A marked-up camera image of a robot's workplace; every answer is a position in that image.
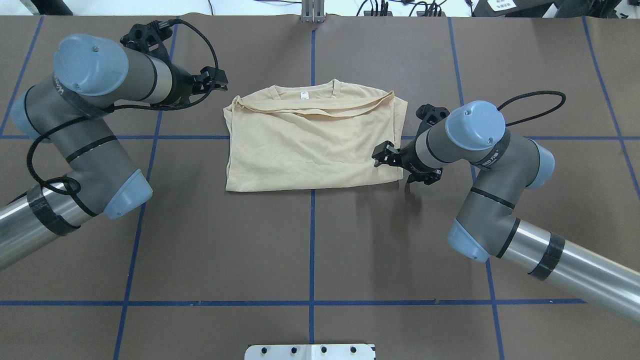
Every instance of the light blue joint cap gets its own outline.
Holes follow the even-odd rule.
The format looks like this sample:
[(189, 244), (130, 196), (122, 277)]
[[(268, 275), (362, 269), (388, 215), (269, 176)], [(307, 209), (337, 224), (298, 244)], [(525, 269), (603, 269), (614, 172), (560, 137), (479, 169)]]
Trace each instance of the light blue joint cap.
[(538, 154), (540, 154), (540, 166), (538, 167), (538, 174), (533, 182), (527, 186), (527, 189), (537, 189), (545, 184), (547, 180), (551, 178), (556, 168), (556, 159), (554, 155), (544, 147), (540, 146), (537, 142), (531, 140), (538, 148)]
[(471, 234), (465, 230), (458, 219), (453, 220), (453, 226), (447, 237), (449, 245), (460, 254), (484, 263), (489, 258), (489, 253), (482, 247)]
[(492, 103), (472, 101), (449, 114), (445, 129), (457, 146), (471, 151), (485, 150), (504, 136), (504, 117)]
[(129, 60), (116, 42), (86, 34), (64, 38), (53, 56), (53, 71), (67, 88), (89, 96), (116, 90), (127, 77)]
[(142, 171), (137, 169), (111, 198), (104, 214), (112, 220), (117, 219), (147, 202), (153, 193)]
[[(20, 129), (30, 139), (36, 140), (40, 137), (40, 133), (31, 125), (29, 117), (27, 115), (25, 101), (27, 101), (27, 93), (22, 94), (20, 99), (16, 100), (11, 106), (11, 119), (15, 124), (15, 127)], [(49, 139), (44, 139), (42, 142), (51, 142)]]

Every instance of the white bracket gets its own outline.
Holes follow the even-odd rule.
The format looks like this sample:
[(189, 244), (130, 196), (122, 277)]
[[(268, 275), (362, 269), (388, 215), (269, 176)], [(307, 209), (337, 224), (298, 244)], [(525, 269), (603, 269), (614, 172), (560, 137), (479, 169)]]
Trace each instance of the white bracket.
[(324, 22), (324, 0), (302, 0), (302, 22)]
[(244, 360), (376, 360), (370, 344), (252, 345)]

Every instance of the beige cloth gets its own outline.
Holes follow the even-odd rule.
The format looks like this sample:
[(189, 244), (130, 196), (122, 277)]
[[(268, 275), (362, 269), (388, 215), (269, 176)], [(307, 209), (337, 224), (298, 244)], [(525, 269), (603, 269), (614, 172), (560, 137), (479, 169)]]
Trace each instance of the beige cloth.
[(402, 179), (401, 168), (373, 167), (371, 153), (385, 140), (400, 144), (406, 107), (393, 92), (338, 80), (236, 96), (224, 109), (231, 134), (227, 190), (346, 188)]

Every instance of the silver metal tube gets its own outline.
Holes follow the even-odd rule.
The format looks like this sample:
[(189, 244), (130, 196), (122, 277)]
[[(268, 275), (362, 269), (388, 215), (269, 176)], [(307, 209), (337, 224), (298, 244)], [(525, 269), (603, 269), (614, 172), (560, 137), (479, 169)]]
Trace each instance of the silver metal tube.
[(570, 241), (547, 282), (640, 324), (640, 273)]
[[(70, 197), (45, 189), (43, 192), (55, 214), (74, 226), (91, 219)], [(0, 270), (30, 255), (52, 242), (52, 233), (33, 214), (27, 197), (23, 196), (0, 209)]]
[[(550, 237), (548, 231), (523, 221), (502, 259), (531, 273)], [(640, 273), (584, 247), (565, 240), (557, 265), (544, 281), (640, 324)]]

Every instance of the robotic arm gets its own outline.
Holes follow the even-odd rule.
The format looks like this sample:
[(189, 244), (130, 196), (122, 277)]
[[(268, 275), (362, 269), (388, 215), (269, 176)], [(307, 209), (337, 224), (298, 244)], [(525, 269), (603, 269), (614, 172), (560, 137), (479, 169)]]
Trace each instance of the robotic arm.
[(506, 129), (500, 111), (474, 101), (449, 114), (423, 105), (416, 138), (402, 149), (378, 145), (375, 166), (411, 172), (408, 182), (440, 179), (442, 168), (464, 159), (482, 169), (449, 232), (458, 252), (480, 262), (506, 259), (529, 275), (640, 323), (640, 274), (512, 215), (526, 188), (539, 188), (554, 157), (535, 141)]
[[(216, 67), (191, 75), (171, 63), (163, 41), (177, 23), (206, 41)], [(147, 180), (104, 116), (119, 108), (179, 110), (199, 103), (214, 89), (227, 89), (211, 44), (183, 20), (137, 24), (120, 42), (125, 47), (84, 34), (65, 38), (54, 56), (54, 74), (13, 105), (14, 123), (35, 141), (28, 169), (38, 184), (0, 209), (0, 270), (98, 214), (115, 219), (151, 198)], [(196, 94), (205, 95), (190, 103)], [(152, 106), (113, 105), (121, 99)], [(40, 179), (30, 161), (40, 142), (52, 142), (72, 171)]]

